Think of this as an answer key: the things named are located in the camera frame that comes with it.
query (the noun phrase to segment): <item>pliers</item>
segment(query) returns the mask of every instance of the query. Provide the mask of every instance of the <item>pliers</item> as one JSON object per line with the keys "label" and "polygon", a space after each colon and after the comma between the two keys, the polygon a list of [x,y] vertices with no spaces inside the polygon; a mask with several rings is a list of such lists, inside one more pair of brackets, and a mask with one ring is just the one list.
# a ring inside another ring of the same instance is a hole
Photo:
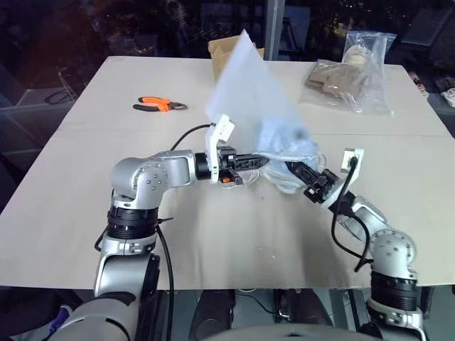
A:
{"label": "pliers", "polygon": [[133,108],[143,112],[168,112],[169,110],[184,110],[188,108],[184,104],[171,102],[167,98],[140,97],[138,101],[142,104],[135,104]]}

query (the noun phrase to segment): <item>white table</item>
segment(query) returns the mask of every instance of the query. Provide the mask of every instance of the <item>white table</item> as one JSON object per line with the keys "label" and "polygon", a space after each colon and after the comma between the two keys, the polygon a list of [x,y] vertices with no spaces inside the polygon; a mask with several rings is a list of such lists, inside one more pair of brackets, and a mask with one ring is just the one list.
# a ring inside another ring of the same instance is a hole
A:
{"label": "white table", "polygon": [[[187,129],[207,123],[213,88],[210,60],[111,57],[100,68],[0,216],[0,285],[92,288],[106,225],[109,173],[127,156],[170,148]],[[345,147],[365,149],[352,191],[382,210],[418,247],[419,284],[455,282],[454,140],[400,66],[387,66],[395,117],[371,117],[299,104],[301,78],[311,63],[270,62],[338,171]],[[137,97],[168,97],[183,112],[132,109]],[[203,131],[179,148],[202,151]],[[265,180],[223,190],[200,182],[168,191],[160,217],[177,289],[366,287],[367,266],[330,239],[331,215],[303,195],[284,195]],[[342,242],[359,242],[338,229]],[[156,248],[162,254],[161,245]],[[161,262],[159,288],[167,288]]]}

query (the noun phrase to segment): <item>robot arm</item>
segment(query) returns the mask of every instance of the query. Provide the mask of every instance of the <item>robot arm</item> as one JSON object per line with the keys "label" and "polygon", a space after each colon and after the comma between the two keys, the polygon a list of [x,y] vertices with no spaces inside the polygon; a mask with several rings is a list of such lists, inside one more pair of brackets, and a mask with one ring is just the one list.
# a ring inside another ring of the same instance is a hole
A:
{"label": "robot arm", "polygon": [[[235,149],[217,149],[218,180],[242,183],[238,171],[258,169],[268,159],[237,155]],[[305,163],[287,163],[306,185],[304,194],[334,212],[343,181],[329,170],[321,173]],[[52,337],[58,340],[134,340],[144,331],[144,302],[157,300],[159,257],[153,253],[158,209],[166,190],[212,178],[206,155],[191,151],[167,151],[150,158],[126,158],[114,168],[112,204],[102,238],[95,283],[95,299],[80,306]],[[415,245],[392,229],[381,212],[362,197],[347,192],[343,204],[368,227],[372,235],[372,297],[368,311],[381,332],[388,327],[422,331],[422,312],[416,307],[417,274],[412,269]],[[337,220],[357,238],[365,235],[351,217]]]}

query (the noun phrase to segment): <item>cardboard piece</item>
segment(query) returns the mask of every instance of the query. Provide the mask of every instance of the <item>cardboard piece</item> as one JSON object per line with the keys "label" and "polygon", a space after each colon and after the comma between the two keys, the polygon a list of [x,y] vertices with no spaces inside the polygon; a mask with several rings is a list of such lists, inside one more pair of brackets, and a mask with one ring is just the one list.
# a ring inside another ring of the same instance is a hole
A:
{"label": "cardboard piece", "polygon": [[[211,40],[208,42],[208,52],[212,58],[213,77],[218,80],[230,55],[234,51],[235,44],[240,36]],[[261,58],[264,58],[264,48],[256,48]]]}

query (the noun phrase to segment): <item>translucent plastic bag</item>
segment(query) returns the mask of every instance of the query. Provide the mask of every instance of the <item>translucent plastic bag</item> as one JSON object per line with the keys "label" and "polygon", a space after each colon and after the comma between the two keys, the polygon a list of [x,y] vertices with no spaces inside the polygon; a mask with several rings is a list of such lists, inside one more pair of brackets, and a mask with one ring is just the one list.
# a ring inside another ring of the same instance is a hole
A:
{"label": "translucent plastic bag", "polygon": [[384,86],[384,57],[395,34],[351,31],[343,62],[318,60],[302,82],[301,102],[366,114],[393,114]]}

